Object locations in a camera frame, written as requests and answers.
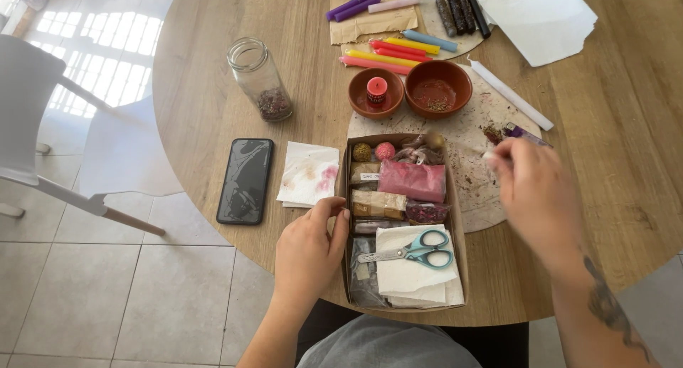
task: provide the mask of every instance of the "glass jar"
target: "glass jar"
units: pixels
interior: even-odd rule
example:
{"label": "glass jar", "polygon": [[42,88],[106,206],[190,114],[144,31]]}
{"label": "glass jar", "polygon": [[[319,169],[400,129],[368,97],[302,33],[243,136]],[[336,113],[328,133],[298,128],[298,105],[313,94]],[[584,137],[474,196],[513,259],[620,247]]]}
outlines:
{"label": "glass jar", "polygon": [[237,84],[249,96],[263,121],[282,121],[292,115],[290,95],[261,40],[243,37],[233,42],[227,52],[227,61]]}

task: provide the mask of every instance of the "teal scissors handle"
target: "teal scissors handle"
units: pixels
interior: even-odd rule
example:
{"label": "teal scissors handle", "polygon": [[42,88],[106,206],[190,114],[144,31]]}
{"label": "teal scissors handle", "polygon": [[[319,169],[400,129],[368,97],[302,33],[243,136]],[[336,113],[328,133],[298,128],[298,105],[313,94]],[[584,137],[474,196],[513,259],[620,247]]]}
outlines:
{"label": "teal scissors handle", "polygon": [[[443,238],[443,241],[441,241],[438,244],[426,244],[424,242],[424,238],[429,233],[439,233]],[[448,249],[440,249],[441,246],[444,246],[446,244],[448,244],[448,236],[442,231],[437,231],[436,229],[424,231],[412,243],[404,247],[404,249],[407,251],[405,258],[408,260],[421,263],[423,266],[432,269],[446,268],[453,262],[453,252],[451,252]],[[448,256],[448,261],[446,261],[446,263],[444,263],[442,266],[435,266],[429,261],[429,256],[437,253],[444,253]]]}

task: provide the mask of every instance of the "cardboard box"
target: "cardboard box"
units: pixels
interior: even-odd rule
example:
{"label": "cardboard box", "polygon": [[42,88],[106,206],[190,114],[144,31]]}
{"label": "cardboard box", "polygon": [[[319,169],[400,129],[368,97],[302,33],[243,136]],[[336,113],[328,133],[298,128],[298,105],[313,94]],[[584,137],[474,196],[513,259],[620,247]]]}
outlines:
{"label": "cardboard box", "polygon": [[[418,134],[415,133],[392,133],[392,134],[384,134],[384,135],[375,135],[375,136],[365,136],[365,137],[354,137],[346,140],[346,151],[344,152],[344,162],[341,165],[341,187],[339,188],[339,193],[342,197],[346,198],[346,207],[351,209],[351,186],[349,185],[349,178],[350,178],[350,167],[351,167],[351,161],[352,159],[352,152],[353,152],[353,146],[355,144],[358,144],[359,142],[364,142],[366,144],[369,144],[371,147],[375,147],[381,142],[390,142],[393,144],[396,148],[401,147],[401,142],[405,141],[405,139],[410,139],[414,140],[419,136]],[[465,250],[465,232],[463,231],[462,228],[462,218],[460,217],[460,205],[458,204],[457,201],[457,191],[456,191],[456,184],[453,179],[453,174],[451,171],[451,168],[448,164],[448,153],[446,153],[446,149],[443,149],[444,151],[444,159],[446,161],[446,199],[445,203],[448,203],[450,205],[453,205],[451,208],[451,211],[449,212],[448,216],[446,217],[446,220],[444,221],[444,226],[446,227],[447,230],[451,232],[451,237],[453,238],[453,245],[456,250],[456,263],[457,263],[457,270],[460,275],[460,280],[462,281],[462,292],[465,297],[465,303],[463,305],[455,305],[455,306],[442,306],[439,308],[430,308],[430,309],[420,309],[420,308],[367,308],[367,309],[373,309],[376,311],[385,311],[385,312],[422,312],[422,311],[440,311],[443,309],[450,309],[450,308],[457,308],[459,306],[464,306],[467,305],[468,302],[468,297],[469,297],[469,279],[467,275],[467,252]],[[353,221],[351,220],[349,222],[349,226],[353,224]],[[349,233],[352,233],[349,235],[349,241],[346,243],[346,251],[344,252],[344,258],[342,259],[342,264],[344,268],[344,291],[346,292],[346,300],[353,305],[357,306],[356,303],[353,302],[351,299],[351,294],[349,294],[349,283],[351,281],[351,269],[349,268],[349,260],[351,258],[351,254],[353,251],[353,228],[349,228]]]}

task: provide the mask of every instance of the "black phone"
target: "black phone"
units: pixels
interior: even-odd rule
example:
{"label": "black phone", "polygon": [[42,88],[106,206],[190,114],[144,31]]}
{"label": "black phone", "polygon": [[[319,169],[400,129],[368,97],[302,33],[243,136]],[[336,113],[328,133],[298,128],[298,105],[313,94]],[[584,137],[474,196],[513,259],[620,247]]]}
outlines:
{"label": "black phone", "polygon": [[239,225],[261,223],[272,146],[272,140],[267,138],[238,138],[232,142],[216,221]]}

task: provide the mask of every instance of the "left hand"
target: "left hand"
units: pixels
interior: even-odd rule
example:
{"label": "left hand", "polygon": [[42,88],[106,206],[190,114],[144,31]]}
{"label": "left hand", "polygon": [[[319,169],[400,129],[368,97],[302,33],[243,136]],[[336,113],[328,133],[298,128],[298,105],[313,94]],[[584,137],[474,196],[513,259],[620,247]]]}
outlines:
{"label": "left hand", "polygon": [[[342,261],[350,212],[346,199],[328,197],[287,225],[275,250],[273,299],[309,309],[329,285]],[[332,235],[327,220],[337,217]]]}

